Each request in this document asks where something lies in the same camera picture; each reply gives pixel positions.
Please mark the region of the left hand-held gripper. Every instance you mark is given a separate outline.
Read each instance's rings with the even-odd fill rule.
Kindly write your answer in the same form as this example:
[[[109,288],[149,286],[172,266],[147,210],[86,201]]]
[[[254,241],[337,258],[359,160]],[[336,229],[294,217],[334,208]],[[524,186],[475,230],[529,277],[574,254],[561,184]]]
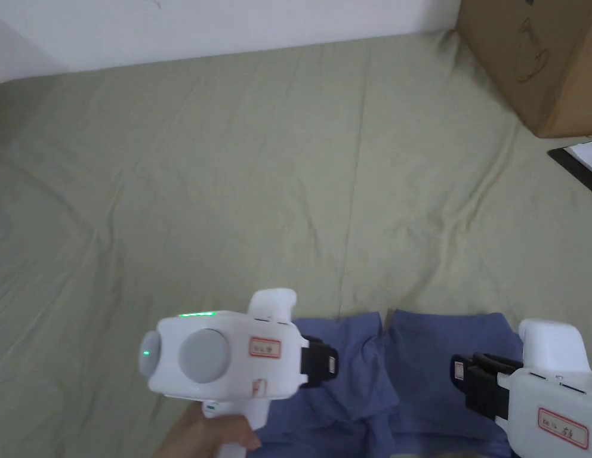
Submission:
[[[265,289],[245,313],[164,318],[141,340],[141,374],[153,392],[201,402],[208,418],[240,415],[261,429],[272,401],[338,375],[338,351],[292,322],[296,303],[292,289]]]

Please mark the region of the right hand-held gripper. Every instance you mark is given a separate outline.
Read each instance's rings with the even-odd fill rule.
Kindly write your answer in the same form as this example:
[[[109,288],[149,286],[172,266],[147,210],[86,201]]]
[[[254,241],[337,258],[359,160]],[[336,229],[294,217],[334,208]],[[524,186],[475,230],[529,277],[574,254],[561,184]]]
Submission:
[[[466,407],[493,420],[518,457],[592,457],[592,369],[577,328],[527,319],[522,360],[454,354],[451,382]]]

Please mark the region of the person's left hand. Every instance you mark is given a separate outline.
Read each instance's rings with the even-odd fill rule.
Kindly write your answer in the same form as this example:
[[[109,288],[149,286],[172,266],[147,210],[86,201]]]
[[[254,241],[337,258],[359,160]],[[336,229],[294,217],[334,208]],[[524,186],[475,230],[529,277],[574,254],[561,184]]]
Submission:
[[[221,446],[237,444],[246,451],[261,447],[261,440],[245,416],[208,418],[202,404],[192,402],[166,434],[153,457],[214,457]]]

